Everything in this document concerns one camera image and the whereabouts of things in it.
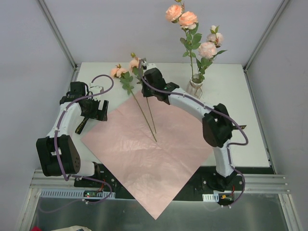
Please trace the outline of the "pink rose stem three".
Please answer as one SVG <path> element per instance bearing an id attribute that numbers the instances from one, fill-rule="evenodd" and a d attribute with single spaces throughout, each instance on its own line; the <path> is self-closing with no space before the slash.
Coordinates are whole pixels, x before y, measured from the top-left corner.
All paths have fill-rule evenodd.
<path id="1" fill-rule="evenodd" d="M 185 33 L 185 37 L 180 38 L 181 44 L 185 47 L 183 57 L 190 58 L 192 82 L 202 83 L 205 79 L 206 70 L 218 55 L 225 52 L 225 50 L 220 49 L 224 37 L 219 33 L 219 26 L 212 25 L 206 40 L 202 41 L 203 35 L 198 32 L 198 17 L 195 13 L 185 10 L 185 4 L 182 0 L 177 0 L 175 4 L 168 7 L 165 18 L 173 24 L 178 24 Z"/>

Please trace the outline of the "pink tissue paper sheet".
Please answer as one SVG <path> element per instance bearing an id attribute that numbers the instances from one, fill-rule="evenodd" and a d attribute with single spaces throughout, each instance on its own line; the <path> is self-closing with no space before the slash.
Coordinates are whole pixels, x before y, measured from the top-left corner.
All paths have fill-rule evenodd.
<path id="1" fill-rule="evenodd" d="M 187 112 L 136 93 L 82 138 L 85 146 L 124 183 L 146 177 L 189 179 L 212 154 L 202 125 Z M 135 193 L 136 200 L 157 219 L 178 192 Z"/>

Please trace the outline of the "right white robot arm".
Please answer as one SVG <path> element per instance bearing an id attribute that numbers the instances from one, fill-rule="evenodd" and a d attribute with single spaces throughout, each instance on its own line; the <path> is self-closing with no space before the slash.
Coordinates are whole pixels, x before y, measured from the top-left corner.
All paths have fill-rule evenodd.
<path id="1" fill-rule="evenodd" d="M 191 96 L 179 85 L 166 83 L 162 73 L 154 67 L 142 72 L 139 68 L 139 77 L 142 80 L 142 92 L 146 97 L 155 96 L 165 102 L 189 113 L 202 123 L 203 138 L 213 147 L 216 160 L 217 186 L 222 190 L 229 189 L 234 184 L 231 174 L 235 171 L 231 158 L 231 138 L 233 120 L 223 104 L 210 107 Z"/>

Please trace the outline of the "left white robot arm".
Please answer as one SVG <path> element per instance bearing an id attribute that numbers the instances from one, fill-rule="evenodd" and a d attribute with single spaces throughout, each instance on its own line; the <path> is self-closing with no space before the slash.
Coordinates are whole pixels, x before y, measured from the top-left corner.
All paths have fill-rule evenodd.
<path id="1" fill-rule="evenodd" d="M 103 91 L 101 86 L 84 82 L 70 84 L 70 91 L 60 100 L 60 112 L 53 128 L 36 142 L 45 176 L 79 175 L 85 176 L 85 182 L 91 187 L 101 184 L 98 165 L 81 159 L 72 137 L 82 132 L 89 119 L 107 121 L 109 102 L 104 101 L 102 109 L 99 108 Z"/>

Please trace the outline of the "black ribbon gold lettering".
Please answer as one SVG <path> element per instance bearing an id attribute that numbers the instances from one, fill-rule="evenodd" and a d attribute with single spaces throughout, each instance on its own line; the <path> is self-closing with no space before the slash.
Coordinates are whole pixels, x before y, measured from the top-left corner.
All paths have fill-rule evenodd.
<path id="1" fill-rule="evenodd" d="M 87 121 L 88 121 L 88 118 L 84 117 L 83 120 L 81 121 L 81 123 L 78 125 L 78 127 L 75 130 L 76 134 L 78 134 L 78 135 L 81 134 L 81 132 L 83 131 Z"/>

